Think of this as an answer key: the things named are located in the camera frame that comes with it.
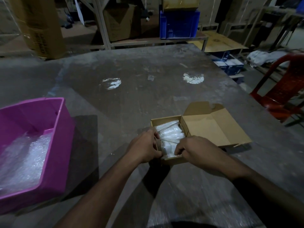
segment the open cardboard box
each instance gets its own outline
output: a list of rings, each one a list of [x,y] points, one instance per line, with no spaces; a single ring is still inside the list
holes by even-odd
[[[179,120],[186,137],[196,135],[209,139],[220,148],[250,143],[251,139],[221,104],[208,101],[192,102],[183,115],[151,119],[151,126]],[[181,155],[162,158],[161,163],[175,165],[187,162]]]

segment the hand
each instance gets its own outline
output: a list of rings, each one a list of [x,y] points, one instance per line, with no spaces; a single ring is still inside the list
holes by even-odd
[[[206,138],[191,136],[177,144],[175,155],[182,156],[191,164],[205,170],[221,171],[230,156]]]
[[[127,154],[130,154],[130,157],[135,158],[139,163],[146,163],[154,158],[160,158],[162,152],[154,148],[156,145],[154,137],[159,139],[159,134],[154,127],[141,133],[130,142]]]

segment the chair backrest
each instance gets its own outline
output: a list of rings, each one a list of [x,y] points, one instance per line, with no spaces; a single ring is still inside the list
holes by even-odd
[[[252,92],[257,93],[275,69],[286,61],[290,61],[286,73],[265,96],[285,105],[293,96],[297,95],[304,88],[304,53],[287,54],[279,58]]]

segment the person's right hand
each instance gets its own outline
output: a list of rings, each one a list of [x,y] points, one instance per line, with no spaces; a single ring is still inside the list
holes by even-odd
[[[230,156],[207,138],[191,136],[177,144],[175,155],[182,156],[191,164],[205,170],[221,171]]]

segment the forearm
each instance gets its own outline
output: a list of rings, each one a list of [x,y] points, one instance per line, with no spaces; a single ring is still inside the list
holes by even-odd
[[[269,227],[304,227],[304,204],[237,158],[220,171],[234,184],[261,221]]]
[[[139,163],[128,153],[123,156],[55,227],[105,227],[129,176]]]

